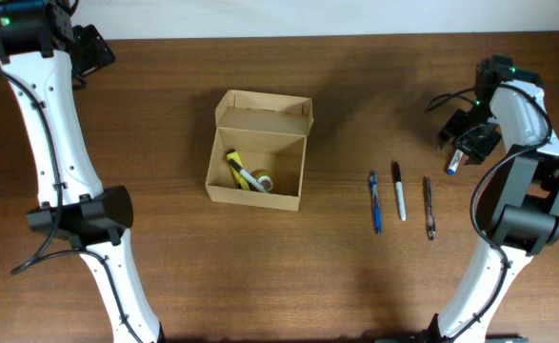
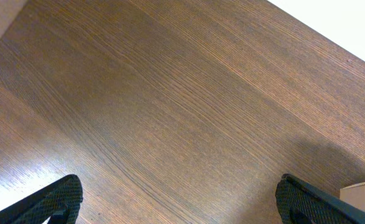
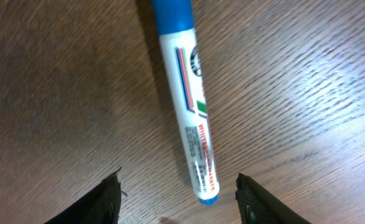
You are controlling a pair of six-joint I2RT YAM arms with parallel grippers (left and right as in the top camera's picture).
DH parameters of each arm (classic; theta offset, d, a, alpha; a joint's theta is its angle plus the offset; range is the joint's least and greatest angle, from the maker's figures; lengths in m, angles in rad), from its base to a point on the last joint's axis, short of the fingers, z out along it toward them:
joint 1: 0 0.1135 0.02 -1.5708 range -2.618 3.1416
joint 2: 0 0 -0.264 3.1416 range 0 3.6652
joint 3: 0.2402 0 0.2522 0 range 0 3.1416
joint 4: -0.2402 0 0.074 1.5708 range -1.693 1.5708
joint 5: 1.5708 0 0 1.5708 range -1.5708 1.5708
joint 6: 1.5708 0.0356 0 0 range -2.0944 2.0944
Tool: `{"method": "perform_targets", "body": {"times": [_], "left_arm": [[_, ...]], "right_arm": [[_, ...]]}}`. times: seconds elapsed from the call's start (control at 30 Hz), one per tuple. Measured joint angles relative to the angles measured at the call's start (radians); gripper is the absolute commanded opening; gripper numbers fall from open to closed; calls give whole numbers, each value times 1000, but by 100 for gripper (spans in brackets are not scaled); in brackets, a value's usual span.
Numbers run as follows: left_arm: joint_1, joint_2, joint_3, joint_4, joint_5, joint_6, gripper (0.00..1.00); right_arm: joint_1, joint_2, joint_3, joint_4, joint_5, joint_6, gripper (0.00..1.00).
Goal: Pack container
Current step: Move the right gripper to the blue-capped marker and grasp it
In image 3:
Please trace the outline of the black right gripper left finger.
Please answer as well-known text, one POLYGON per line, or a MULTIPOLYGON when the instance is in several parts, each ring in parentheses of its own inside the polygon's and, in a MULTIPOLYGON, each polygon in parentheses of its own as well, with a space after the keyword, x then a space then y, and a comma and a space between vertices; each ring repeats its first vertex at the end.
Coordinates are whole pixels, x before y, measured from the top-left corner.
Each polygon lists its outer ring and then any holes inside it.
POLYGON ((117 171, 45 224, 117 224, 121 208, 121 183, 117 171))

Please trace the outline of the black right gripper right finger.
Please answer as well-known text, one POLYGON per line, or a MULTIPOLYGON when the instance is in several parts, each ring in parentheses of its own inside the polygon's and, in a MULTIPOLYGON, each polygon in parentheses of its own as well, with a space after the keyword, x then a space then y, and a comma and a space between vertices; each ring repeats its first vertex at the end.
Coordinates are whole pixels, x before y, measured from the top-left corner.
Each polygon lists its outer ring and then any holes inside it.
POLYGON ((239 173, 236 187, 243 224, 310 224, 251 177, 239 173))

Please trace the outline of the blue cap whiteboard marker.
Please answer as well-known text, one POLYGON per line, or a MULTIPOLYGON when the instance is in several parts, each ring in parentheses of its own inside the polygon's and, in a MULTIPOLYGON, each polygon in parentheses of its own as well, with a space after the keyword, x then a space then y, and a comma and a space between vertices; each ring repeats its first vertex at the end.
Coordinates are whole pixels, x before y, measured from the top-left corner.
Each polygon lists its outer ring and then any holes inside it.
POLYGON ((213 205, 220 191, 190 0, 152 0, 165 71, 193 191, 213 205))

